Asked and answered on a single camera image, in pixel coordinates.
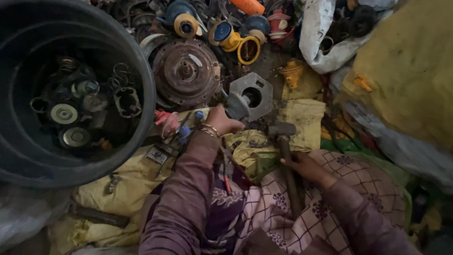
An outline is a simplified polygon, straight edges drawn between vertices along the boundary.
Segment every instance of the metal washer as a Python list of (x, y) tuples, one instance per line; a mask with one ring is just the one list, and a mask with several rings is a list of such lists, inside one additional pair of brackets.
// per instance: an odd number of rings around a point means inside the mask
[(78, 115), (77, 110), (67, 103), (59, 103), (50, 110), (50, 118), (59, 124), (71, 124)]

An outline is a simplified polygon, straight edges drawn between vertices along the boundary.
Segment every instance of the yellow plastic part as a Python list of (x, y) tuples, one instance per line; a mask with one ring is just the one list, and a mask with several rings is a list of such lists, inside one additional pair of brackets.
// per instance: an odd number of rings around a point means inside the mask
[[(256, 43), (256, 55), (250, 61), (245, 61), (241, 57), (241, 49), (246, 41), (254, 41)], [(258, 56), (260, 55), (260, 50), (261, 50), (260, 41), (255, 36), (247, 36), (239, 43), (239, 46), (237, 47), (237, 58), (239, 59), (239, 62), (241, 62), (242, 64), (251, 64), (255, 62)]]
[(226, 21), (217, 23), (211, 29), (211, 31), (209, 32), (209, 42), (212, 45), (221, 46), (223, 51), (233, 52), (237, 49), (237, 47), (239, 46), (239, 43), (243, 40), (243, 38), (241, 38), (241, 35), (239, 33), (235, 32), (234, 29), (231, 30), (230, 35), (224, 41), (217, 42), (214, 40), (214, 32), (216, 31), (217, 26), (223, 22), (226, 22)]
[(364, 88), (368, 92), (373, 91), (373, 89), (370, 88), (370, 86), (368, 85), (368, 79), (363, 77), (363, 76), (361, 76), (361, 75), (359, 75), (359, 74), (354, 79), (354, 84)]
[(290, 88), (297, 88), (297, 83), (299, 82), (300, 76), (304, 72), (304, 66), (297, 64), (296, 61), (289, 61), (285, 68), (280, 70), (280, 73), (285, 78), (285, 83)]
[[(192, 26), (192, 31), (188, 34), (181, 31), (181, 25), (183, 22), (188, 22)], [(192, 38), (197, 34), (198, 30), (198, 21), (188, 13), (182, 13), (178, 15), (174, 20), (174, 30), (182, 38)]]
[(222, 47), (223, 51), (232, 52), (235, 51), (237, 47), (239, 47), (239, 44), (243, 40), (244, 39), (241, 38), (241, 35), (237, 32), (234, 32), (233, 30), (231, 32), (231, 35), (227, 39), (225, 39), (225, 41), (221, 42), (219, 45)]

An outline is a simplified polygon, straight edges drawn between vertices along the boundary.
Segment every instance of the wooden hammer handle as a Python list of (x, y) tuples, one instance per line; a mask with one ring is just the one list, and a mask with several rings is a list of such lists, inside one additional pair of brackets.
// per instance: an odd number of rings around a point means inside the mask
[[(277, 143), (280, 149), (280, 155), (285, 160), (291, 160), (291, 150), (289, 148), (289, 138), (287, 136), (279, 136), (277, 138)], [(305, 205), (302, 205), (299, 193), (297, 191), (296, 182), (293, 176), (293, 170), (289, 167), (283, 166), (282, 169), (285, 181), (286, 181), (286, 190), (288, 192), (289, 203), (291, 206), (291, 212), (293, 214), (293, 219), (296, 220), (300, 216)]]

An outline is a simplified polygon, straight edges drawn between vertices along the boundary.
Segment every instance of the bracelet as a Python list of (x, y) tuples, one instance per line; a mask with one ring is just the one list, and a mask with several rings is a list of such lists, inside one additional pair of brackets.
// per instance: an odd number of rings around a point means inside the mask
[(215, 132), (215, 134), (217, 135), (217, 137), (220, 137), (219, 132), (217, 132), (217, 129), (215, 127), (208, 125), (208, 124), (201, 124), (201, 125), (212, 129)]
[(205, 133), (208, 133), (210, 136), (212, 137), (217, 137), (219, 138), (219, 136), (217, 134), (214, 134), (212, 131), (209, 131), (209, 129), (205, 129), (205, 128), (200, 128), (199, 129), (201, 132), (205, 132)]

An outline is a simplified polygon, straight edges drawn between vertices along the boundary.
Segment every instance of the metal disc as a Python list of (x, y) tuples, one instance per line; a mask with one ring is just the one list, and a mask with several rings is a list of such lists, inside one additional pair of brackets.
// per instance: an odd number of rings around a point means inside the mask
[(77, 120), (77, 110), (66, 103), (59, 103), (50, 110), (50, 117), (59, 124), (71, 124)]
[(82, 147), (90, 141), (90, 133), (81, 127), (72, 127), (63, 133), (63, 145)]

